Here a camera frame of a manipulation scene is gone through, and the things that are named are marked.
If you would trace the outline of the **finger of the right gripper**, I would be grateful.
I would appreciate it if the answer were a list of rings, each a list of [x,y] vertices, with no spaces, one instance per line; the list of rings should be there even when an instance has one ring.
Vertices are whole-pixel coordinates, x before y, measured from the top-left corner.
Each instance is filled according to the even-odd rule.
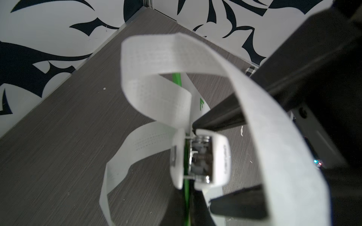
[[[246,125],[246,118],[235,93],[233,93],[193,122],[192,128],[194,132],[198,129],[217,132],[241,125]]]
[[[268,217],[263,185],[243,188],[212,199],[209,209],[212,214],[262,220]]]

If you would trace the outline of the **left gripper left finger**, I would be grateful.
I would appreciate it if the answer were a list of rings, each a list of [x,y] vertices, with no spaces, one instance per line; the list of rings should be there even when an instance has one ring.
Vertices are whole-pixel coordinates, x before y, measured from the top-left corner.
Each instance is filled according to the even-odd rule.
[[[184,226],[185,222],[185,196],[184,189],[174,189],[169,199],[166,212],[159,226]]]

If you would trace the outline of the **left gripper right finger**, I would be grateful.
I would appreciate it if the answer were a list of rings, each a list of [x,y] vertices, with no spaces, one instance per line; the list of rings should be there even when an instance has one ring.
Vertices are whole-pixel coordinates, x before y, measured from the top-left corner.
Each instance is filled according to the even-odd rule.
[[[192,226],[215,226],[201,191],[190,193],[190,223]]]

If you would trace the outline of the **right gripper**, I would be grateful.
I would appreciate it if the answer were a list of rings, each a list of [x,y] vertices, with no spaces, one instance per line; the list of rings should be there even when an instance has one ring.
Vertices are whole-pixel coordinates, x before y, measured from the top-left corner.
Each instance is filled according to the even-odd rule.
[[[362,223],[362,3],[310,16],[252,79],[285,110],[324,162],[332,224]]]

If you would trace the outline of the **small white stapler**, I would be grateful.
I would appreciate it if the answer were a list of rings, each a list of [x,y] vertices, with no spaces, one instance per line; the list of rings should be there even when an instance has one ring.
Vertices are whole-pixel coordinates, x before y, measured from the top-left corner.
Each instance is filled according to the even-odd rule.
[[[187,136],[179,129],[172,139],[170,174],[175,188],[181,190],[184,180],[194,181],[195,190],[227,185],[231,177],[231,148],[226,136],[197,129]]]

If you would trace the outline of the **white green paper bag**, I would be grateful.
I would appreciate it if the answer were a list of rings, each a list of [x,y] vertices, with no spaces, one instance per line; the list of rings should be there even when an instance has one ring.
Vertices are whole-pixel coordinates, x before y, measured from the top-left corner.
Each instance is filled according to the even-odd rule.
[[[253,138],[263,178],[267,225],[330,226],[331,198],[303,136],[263,88],[208,45],[188,35],[138,35],[121,47],[121,86],[139,113],[152,119],[127,136],[106,164],[100,208],[113,225],[108,194],[134,163],[171,150],[170,173],[177,189],[195,181],[201,201],[215,201],[230,180],[231,148],[226,136],[197,127],[210,112],[187,73],[228,77]]]

